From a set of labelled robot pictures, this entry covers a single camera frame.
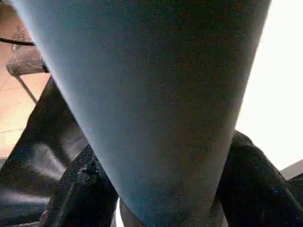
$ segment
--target tiled floor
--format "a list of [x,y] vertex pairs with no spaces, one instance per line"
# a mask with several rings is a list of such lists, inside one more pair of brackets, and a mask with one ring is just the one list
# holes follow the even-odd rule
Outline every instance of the tiled floor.
[[[20,25],[22,22],[14,10],[0,4],[0,37],[11,39]],[[33,100],[5,68],[11,57],[11,45],[0,42],[0,159],[11,153],[35,107]],[[37,73],[21,78],[38,99],[49,75]]]

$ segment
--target black leather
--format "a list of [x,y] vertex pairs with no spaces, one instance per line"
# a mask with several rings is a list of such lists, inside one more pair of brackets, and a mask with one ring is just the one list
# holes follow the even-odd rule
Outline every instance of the black leather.
[[37,222],[61,176],[87,145],[50,79],[0,170],[0,226]]

